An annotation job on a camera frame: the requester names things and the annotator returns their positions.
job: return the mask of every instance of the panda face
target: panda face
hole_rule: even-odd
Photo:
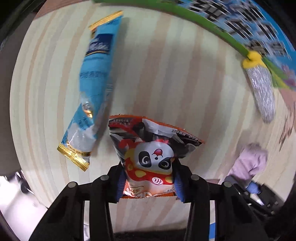
[[[163,142],[144,142],[138,144],[134,152],[135,167],[159,174],[171,174],[172,148]]]

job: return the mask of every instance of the white oval logo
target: white oval logo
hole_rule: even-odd
[[[153,178],[152,178],[152,181],[153,181],[153,183],[156,184],[156,185],[161,185],[161,184],[163,184],[163,180],[161,180],[159,177],[153,177]]]

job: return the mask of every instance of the striped tablecloth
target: striped tablecloth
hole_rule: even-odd
[[[144,115],[206,141],[181,160],[203,178],[223,179],[242,146],[259,142],[269,156],[256,179],[286,198],[296,169],[296,144],[292,130],[280,150],[284,125],[288,133],[293,123],[278,90],[276,117],[264,124],[241,67],[243,58],[227,43],[166,13],[85,1],[35,19],[13,73],[13,140],[38,200],[50,206],[68,182],[92,182],[119,162],[107,122],[86,172],[61,155],[57,146],[79,103],[78,74],[90,38],[87,27],[121,9],[110,114]],[[175,197],[123,199],[111,205],[115,232],[185,227],[188,212],[189,205]]]

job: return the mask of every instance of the pink cloth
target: pink cloth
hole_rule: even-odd
[[[235,177],[244,187],[247,187],[252,178],[265,169],[266,162],[267,150],[262,149],[258,143],[248,144],[235,160],[228,176]]]

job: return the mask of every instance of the blue wrapper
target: blue wrapper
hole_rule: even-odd
[[[58,146],[58,151],[83,171],[89,167],[97,131],[113,90],[109,74],[122,15],[118,11],[89,27],[93,37],[79,74],[81,103]]]

